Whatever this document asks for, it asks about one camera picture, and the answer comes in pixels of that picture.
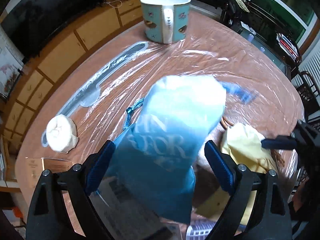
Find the yellow padded envelope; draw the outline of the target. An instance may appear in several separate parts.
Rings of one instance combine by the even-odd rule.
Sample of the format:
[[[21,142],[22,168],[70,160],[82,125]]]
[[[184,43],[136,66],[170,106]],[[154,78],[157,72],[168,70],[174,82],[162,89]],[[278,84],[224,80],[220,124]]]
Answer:
[[[277,165],[271,151],[261,146],[264,139],[252,126],[236,123],[224,132],[220,151],[231,156],[236,164],[244,164],[253,172],[276,171]]]

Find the blue drawstring bag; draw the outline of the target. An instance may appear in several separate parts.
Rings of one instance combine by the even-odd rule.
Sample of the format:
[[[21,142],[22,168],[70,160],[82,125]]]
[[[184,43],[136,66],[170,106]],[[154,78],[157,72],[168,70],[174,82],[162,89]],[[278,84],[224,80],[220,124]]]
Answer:
[[[137,120],[116,139],[107,175],[158,216],[188,224],[196,181],[192,165],[223,115],[226,94],[211,75],[159,79]]]

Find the brown rubber band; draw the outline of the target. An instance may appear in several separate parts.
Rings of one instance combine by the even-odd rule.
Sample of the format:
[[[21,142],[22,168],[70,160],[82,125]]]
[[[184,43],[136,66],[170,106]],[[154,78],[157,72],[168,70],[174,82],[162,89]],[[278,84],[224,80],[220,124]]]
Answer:
[[[234,126],[234,124],[228,121],[224,116],[221,117],[220,125],[223,127],[224,130],[227,130],[228,128],[231,128]]]

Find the white round wrapped puck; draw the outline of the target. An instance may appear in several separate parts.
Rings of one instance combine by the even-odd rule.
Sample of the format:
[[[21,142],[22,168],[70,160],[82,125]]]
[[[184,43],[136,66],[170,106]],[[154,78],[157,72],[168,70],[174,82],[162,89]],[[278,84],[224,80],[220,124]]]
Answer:
[[[48,122],[46,138],[53,151],[64,154],[75,148],[79,141],[75,123],[63,114],[53,117]]]

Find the glass side table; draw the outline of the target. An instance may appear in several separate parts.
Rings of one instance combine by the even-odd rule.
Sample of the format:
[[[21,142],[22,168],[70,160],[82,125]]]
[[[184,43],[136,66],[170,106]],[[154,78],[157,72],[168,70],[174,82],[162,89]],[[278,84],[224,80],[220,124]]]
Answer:
[[[289,80],[298,75],[297,63],[283,50],[276,38],[275,42],[269,45],[258,33],[241,21],[233,22],[230,28],[264,53]]]

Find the teal floral mug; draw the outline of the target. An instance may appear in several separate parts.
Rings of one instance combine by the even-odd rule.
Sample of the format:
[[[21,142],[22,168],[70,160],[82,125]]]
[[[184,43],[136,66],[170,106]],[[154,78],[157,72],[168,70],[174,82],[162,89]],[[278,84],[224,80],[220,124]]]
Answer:
[[[140,3],[149,40],[172,44],[185,39],[191,0],[140,0]]]

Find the black television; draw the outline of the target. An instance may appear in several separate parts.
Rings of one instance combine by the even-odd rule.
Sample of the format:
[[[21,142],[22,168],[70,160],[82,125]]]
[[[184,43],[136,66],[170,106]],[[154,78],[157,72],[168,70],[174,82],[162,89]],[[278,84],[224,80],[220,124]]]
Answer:
[[[23,55],[23,63],[39,55],[47,43],[73,20],[104,0],[21,0],[1,26]]]

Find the wooden drawer cabinet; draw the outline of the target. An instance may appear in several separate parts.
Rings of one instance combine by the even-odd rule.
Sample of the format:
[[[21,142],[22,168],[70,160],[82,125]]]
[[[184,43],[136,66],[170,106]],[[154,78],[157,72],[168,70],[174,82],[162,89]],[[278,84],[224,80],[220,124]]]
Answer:
[[[1,135],[9,158],[7,176],[14,181],[14,158],[49,97],[75,69],[104,44],[142,20],[140,0],[106,0],[58,33],[26,64],[4,107]]]

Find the giraffe picture frame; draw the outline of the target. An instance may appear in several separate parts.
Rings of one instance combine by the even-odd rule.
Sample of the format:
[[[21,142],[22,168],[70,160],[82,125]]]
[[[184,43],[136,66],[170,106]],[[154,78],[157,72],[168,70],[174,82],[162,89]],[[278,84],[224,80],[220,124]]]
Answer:
[[[7,100],[23,69],[23,55],[1,27],[1,99]]]

